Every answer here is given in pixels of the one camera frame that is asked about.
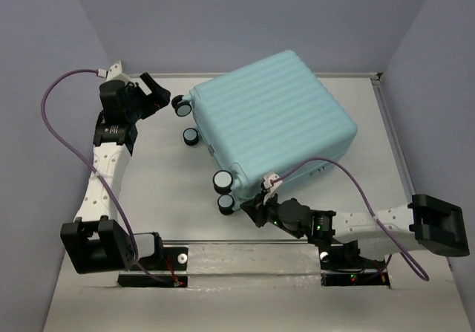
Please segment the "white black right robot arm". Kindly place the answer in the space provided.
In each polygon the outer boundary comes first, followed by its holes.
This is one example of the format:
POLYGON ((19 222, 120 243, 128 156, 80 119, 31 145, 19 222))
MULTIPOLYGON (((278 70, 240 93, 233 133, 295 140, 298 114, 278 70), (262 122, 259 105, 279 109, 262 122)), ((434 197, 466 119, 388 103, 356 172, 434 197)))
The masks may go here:
POLYGON ((470 253, 462 209, 429 195, 413 195, 411 202, 375 214, 317 210, 294 198, 265 201, 262 195, 240 208, 256 227, 271 223, 295 238, 305 237, 321 252, 342 246, 341 257, 351 267, 417 250, 444 257, 470 253))

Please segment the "light blue hard suitcase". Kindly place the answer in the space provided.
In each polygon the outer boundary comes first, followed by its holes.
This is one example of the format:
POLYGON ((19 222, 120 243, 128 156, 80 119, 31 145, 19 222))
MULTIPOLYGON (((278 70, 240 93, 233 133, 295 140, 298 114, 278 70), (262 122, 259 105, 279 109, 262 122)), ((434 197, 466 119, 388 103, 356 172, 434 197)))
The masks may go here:
POLYGON ((212 183, 224 215, 261 192, 275 173, 280 190, 340 160, 358 127, 291 50, 246 65, 176 96, 179 117, 192 116, 188 146, 202 143, 218 164, 212 183))

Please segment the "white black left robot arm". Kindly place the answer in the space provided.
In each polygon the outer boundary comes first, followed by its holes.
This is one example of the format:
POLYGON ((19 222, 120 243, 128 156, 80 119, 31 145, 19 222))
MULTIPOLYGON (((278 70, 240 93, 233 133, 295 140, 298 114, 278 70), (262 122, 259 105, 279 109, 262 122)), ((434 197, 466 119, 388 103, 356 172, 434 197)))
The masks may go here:
POLYGON ((145 72, 138 83, 111 79, 99 86, 102 103, 94 130, 93 170, 83 202, 73 222, 62 225, 60 237, 79 274, 129 270, 138 261, 149 269, 164 260, 164 247, 156 232, 133 234, 117 208, 122 179, 137 139, 137 122, 170 103, 166 90, 145 72))

